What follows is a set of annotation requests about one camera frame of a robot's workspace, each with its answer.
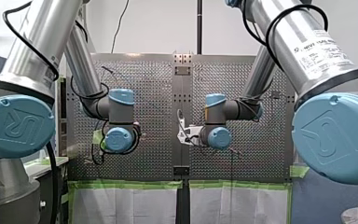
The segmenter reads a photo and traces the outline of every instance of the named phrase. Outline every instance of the label sticker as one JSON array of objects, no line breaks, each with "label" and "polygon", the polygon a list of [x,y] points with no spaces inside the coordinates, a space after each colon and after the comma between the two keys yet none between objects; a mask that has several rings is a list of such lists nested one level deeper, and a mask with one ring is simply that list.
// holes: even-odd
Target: label sticker
[{"label": "label sticker", "polygon": [[297,61],[307,74],[317,78],[332,66],[353,64],[326,31],[317,30],[314,33],[316,37],[293,49]]}]

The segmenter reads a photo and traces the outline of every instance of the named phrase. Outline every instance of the robotic arm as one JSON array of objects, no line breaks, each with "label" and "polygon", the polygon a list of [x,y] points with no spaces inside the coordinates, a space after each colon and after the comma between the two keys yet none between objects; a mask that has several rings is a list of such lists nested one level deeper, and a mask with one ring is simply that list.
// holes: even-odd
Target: robotic arm
[{"label": "robotic arm", "polygon": [[92,118],[109,120],[107,150],[122,153],[134,146],[137,134],[133,130],[133,91],[102,89],[87,43],[74,26],[82,4],[83,0],[36,0],[31,4],[20,34],[54,68],[16,40],[0,74],[0,158],[31,155],[51,139],[52,71],[57,70],[64,52],[85,111]]},{"label": "robotic arm", "polygon": [[[78,84],[80,101],[86,113],[109,122],[105,153],[127,154],[137,146],[140,128],[133,122],[134,94],[131,90],[103,90],[92,64],[86,41],[76,24],[79,9],[89,0],[34,0],[7,14],[30,7],[0,74],[0,223],[39,222],[39,183],[29,180],[22,157],[49,146],[55,132],[52,112],[53,82],[66,54]],[[49,156],[54,152],[48,147]],[[53,212],[58,207],[58,172],[53,173]]]},{"label": "robotic arm", "polygon": [[299,155],[320,175],[358,185],[358,66],[313,18],[308,5],[302,5],[310,1],[226,2],[240,8],[244,20],[255,22],[267,39],[240,100],[208,95],[206,124],[194,135],[200,136],[203,145],[229,147],[226,120],[260,118],[262,107],[257,99],[277,64],[298,95],[292,136]]}]

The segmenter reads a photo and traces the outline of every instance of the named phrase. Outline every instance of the metal bracket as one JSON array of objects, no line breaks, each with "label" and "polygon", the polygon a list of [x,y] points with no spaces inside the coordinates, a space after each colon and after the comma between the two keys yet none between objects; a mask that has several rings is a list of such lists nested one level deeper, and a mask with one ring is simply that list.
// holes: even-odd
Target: metal bracket
[{"label": "metal bracket", "polygon": [[174,175],[190,175],[190,167],[189,166],[174,166],[173,174]]},{"label": "metal bracket", "polygon": [[191,67],[188,66],[176,66],[175,75],[176,76],[190,76]]},{"label": "metal bracket", "polygon": [[188,146],[202,146],[200,133],[203,126],[194,126],[190,124],[189,127],[185,128],[185,124],[185,118],[179,118],[179,142]]}]

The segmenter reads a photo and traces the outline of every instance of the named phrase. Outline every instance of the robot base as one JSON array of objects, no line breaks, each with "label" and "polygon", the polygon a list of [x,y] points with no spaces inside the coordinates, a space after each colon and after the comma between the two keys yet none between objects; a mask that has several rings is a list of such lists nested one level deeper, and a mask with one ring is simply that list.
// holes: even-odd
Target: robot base
[{"label": "robot base", "polygon": [[0,224],[37,224],[39,219],[40,190],[37,181],[32,182],[26,192],[0,200]]}]

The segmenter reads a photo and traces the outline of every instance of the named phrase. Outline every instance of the metal frame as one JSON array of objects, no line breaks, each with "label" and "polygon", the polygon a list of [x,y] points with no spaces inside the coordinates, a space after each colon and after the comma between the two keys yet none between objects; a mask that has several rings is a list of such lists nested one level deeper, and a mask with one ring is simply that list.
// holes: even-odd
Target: metal frame
[{"label": "metal frame", "polygon": [[[167,74],[167,76],[171,75],[172,83],[171,83],[171,125],[172,125],[172,131],[171,131],[171,142],[166,145],[167,147],[167,153],[172,153],[172,167],[171,167],[171,174],[172,176],[162,176],[158,177],[158,174],[154,176],[153,178],[149,177],[142,177],[139,176],[136,178],[125,178],[125,176],[96,176],[98,173],[96,173],[95,166],[93,164],[85,164],[88,166],[88,168],[83,171],[84,176],[81,176],[81,179],[92,179],[96,177],[100,178],[119,178],[119,179],[131,179],[131,180],[141,180],[141,181],[159,181],[159,180],[185,180],[187,183],[188,179],[198,179],[198,176],[192,176],[192,158],[191,158],[191,151],[194,150],[193,147],[181,145],[177,139],[178,134],[178,121],[176,117],[176,110],[182,109],[184,116],[186,117],[186,126],[189,124],[192,124],[195,122],[193,118],[193,109],[195,106],[200,105],[193,105],[193,104],[199,104],[200,102],[194,102],[194,80],[193,76],[195,75],[195,72],[198,68],[195,66],[200,63],[216,63],[216,65],[223,63],[223,64],[236,64],[236,66],[243,66],[245,64],[248,64],[249,66],[253,63],[255,57],[253,56],[204,56],[204,55],[191,55],[191,54],[93,54],[92,55],[93,60],[96,63],[125,63],[125,62],[148,62],[148,63],[166,63],[169,64],[171,67],[170,74]],[[282,74],[279,75],[280,81],[282,81]],[[285,120],[285,127],[284,131],[284,158],[282,162],[282,166],[284,167],[284,170],[282,170],[282,175],[276,176],[276,177],[257,177],[257,178],[249,178],[246,176],[233,176],[234,179],[237,180],[252,180],[252,181],[258,181],[258,182],[289,182],[290,179],[290,165],[292,164],[293,160],[293,143],[291,140],[291,118],[293,116],[293,101],[291,100],[292,97],[294,97],[294,91],[291,88],[291,85],[288,83],[288,81],[285,79],[285,87],[286,89],[284,91],[280,92],[281,97],[284,97],[284,103],[285,103],[285,111],[282,112],[279,116],[280,119]],[[77,111],[78,108],[76,108],[76,98],[71,92],[68,84],[67,84],[67,146],[68,146],[68,155],[71,157],[71,163],[72,166],[77,166],[79,163],[73,163],[74,160],[76,160],[76,154],[73,153],[76,151],[76,142],[75,142],[75,135],[74,135],[74,125],[75,125],[75,111]],[[106,169],[114,169],[113,166],[105,167]],[[222,176],[216,176],[216,177],[208,177],[205,176],[205,178],[202,179],[229,179],[230,175],[222,175]]]}]

